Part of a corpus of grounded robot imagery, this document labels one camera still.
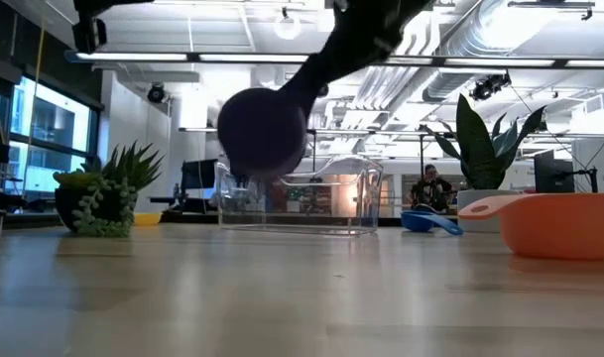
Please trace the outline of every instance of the white planter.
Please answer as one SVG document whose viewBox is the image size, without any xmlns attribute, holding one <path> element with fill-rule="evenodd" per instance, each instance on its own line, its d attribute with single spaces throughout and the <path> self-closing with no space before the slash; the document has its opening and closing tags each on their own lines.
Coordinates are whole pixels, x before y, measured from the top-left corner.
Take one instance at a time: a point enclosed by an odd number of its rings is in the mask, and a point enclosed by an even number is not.
<svg viewBox="0 0 604 357">
<path fill-rule="evenodd" d="M 486 197 L 497 195 L 518 194 L 515 191 L 503 189 L 469 189 L 458 193 L 458 212 L 469 204 Z M 485 220 L 468 220 L 458 218 L 458 225 L 465 232 L 500 233 L 500 218 L 493 217 Z"/>
</svg>

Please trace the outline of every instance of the blue scoop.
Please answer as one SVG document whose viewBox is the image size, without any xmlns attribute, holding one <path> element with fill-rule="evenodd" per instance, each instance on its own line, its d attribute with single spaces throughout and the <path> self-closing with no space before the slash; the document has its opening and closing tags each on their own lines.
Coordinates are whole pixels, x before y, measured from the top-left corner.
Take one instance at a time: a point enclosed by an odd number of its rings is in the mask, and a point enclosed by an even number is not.
<svg viewBox="0 0 604 357">
<path fill-rule="evenodd" d="M 462 235 L 462 228 L 450 220 L 439 215 L 425 211 L 409 210 L 401 213 L 401 223 L 406 229 L 413 232 L 428 232 L 433 226 L 439 226 L 449 234 Z"/>
</svg>

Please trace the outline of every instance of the potted plant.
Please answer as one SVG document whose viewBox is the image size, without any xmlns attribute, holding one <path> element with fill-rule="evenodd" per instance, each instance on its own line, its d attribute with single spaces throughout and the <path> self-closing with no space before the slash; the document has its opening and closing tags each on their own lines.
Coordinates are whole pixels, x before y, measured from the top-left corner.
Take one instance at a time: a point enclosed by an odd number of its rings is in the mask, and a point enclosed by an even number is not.
<svg viewBox="0 0 604 357">
<path fill-rule="evenodd" d="M 460 153 L 451 142 L 442 135 L 424 127 L 434 136 L 440 147 L 448 155 L 460 161 L 462 173 L 467 178 L 469 190 L 458 193 L 458 210 L 485 197 L 516 192 L 498 189 L 504 180 L 509 166 L 516 158 L 522 141 L 531 133 L 541 130 L 544 107 L 536 110 L 525 121 L 518 131 L 517 121 L 504 133 L 500 132 L 500 124 L 506 116 L 500 117 L 491 132 L 487 130 L 484 120 L 476 113 L 467 99 L 460 95 L 456 108 L 456 132 L 445 124 L 445 128 L 457 141 Z M 460 226 L 468 232 L 499 232 L 499 221 L 464 221 L 459 220 Z"/>
<path fill-rule="evenodd" d="M 55 191 L 61 221 L 72 232 L 86 236 L 127 237 L 134 223 L 138 192 L 159 175 L 163 158 L 158 151 L 143 158 L 152 145 L 136 148 L 136 142 L 112 152 L 101 168 L 98 161 L 73 173 L 56 173 L 60 187 Z"/>
</svg>

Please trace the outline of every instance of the transparent plastic bin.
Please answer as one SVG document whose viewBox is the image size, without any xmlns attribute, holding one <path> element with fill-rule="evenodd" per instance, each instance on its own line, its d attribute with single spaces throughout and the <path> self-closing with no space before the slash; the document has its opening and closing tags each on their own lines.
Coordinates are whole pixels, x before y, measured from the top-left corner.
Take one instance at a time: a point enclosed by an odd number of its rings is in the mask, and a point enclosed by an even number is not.
<svg viewBox="0 0 604 357">
<path fill-rule="evenodd" d="M 338 156 L 315 173 L 273 181 L 242 180 L 217 164 L 220 227 L 318 235 L 376 231 L 383 168 L 361 156 Z"/>
</svg>

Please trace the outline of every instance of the yellow object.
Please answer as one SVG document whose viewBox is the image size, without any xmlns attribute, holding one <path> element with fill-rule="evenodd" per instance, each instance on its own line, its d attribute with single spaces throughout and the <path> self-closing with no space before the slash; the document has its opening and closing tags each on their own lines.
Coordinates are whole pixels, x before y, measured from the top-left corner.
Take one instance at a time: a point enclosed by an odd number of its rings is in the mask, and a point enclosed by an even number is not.
<svg viewBox="0 0 604 357">
<path fill-rule="evenodd" d="M 135 226 L 157 225 L 161 222 L 162 213 L 134 213 Z"/>
</svg>

